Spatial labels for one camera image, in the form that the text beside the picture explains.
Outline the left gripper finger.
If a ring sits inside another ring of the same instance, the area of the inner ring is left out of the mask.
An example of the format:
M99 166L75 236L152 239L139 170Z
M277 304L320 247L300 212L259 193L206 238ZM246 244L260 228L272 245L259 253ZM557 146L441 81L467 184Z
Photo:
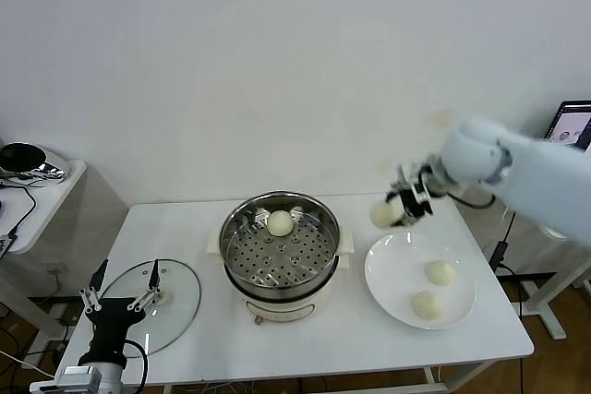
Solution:
M108 260L105 259L99 266L99 268L92 274L89 286L87 288L82 288L79 291L79 295L84 304L85 314L99 312L102 309L99 295L103 285L104 275L107 266Z
M160 271L159 271L159 260L153 261L151 268L148 289L140 296L136 297L128 306L128 311L142 311L156 304L162 296L160 290Z

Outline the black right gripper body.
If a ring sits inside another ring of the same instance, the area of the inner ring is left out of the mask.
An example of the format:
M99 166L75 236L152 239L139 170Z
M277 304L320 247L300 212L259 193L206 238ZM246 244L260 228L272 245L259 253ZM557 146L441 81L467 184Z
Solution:
M402 191L413 190L417 194L429 194L430 199L438 198L439 182L434 178L436 162L436 158L427 158L420 163L415 162L399 165L393 184L401 184L404 187Z

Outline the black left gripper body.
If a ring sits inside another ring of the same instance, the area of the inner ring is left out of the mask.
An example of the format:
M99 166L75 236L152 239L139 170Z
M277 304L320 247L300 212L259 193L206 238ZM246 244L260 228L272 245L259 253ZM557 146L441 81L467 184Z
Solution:
M94 332L89 350L78 359L78 366L108 363L126 368L127 358L123 350L128 330L146 317L144 310L127 309L132 302L129 297L103 298L100 301L102 308L87 314Z

